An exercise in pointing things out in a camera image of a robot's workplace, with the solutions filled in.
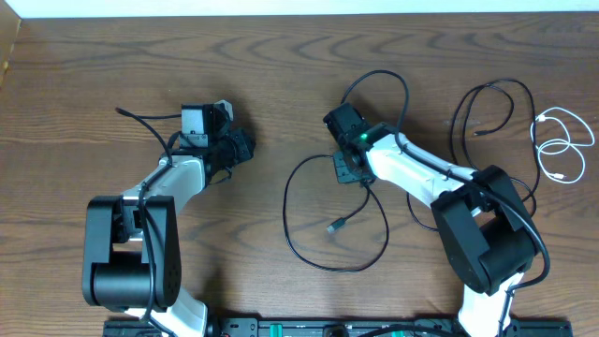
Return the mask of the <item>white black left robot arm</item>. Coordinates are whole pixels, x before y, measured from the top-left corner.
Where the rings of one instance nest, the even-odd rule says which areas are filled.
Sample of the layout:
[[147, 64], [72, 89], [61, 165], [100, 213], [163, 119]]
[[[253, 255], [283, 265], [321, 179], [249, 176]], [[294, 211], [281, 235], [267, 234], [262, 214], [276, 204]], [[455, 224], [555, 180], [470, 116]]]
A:
[[255, 142], [232, 126], [232, 105], [187, 104], [182, 126], [159, 141], [156, 168], [116, 196], [87, 206], [82, 295], [91, 306], [128, 316], [108, 320], [106, 336], [220, 336], [219, 319], [182, 285], [178, 213], [218, 184], [216, 174], [253, 158]]

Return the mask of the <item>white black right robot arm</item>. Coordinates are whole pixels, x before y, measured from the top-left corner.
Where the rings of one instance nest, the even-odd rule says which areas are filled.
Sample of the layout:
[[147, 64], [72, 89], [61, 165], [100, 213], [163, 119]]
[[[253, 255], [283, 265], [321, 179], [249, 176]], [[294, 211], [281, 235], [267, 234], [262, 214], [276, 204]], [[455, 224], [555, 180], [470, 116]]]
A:
[[458, 321], [470, 336], [498, 336], [512, 295], [543, 244], [508, 175], [496, 166], [456, 166], [397, 128], [370, 125], [349, 103], [325, 127], [353, 179], [394, 183], [431, 209], [447, 260], [464, 284]]

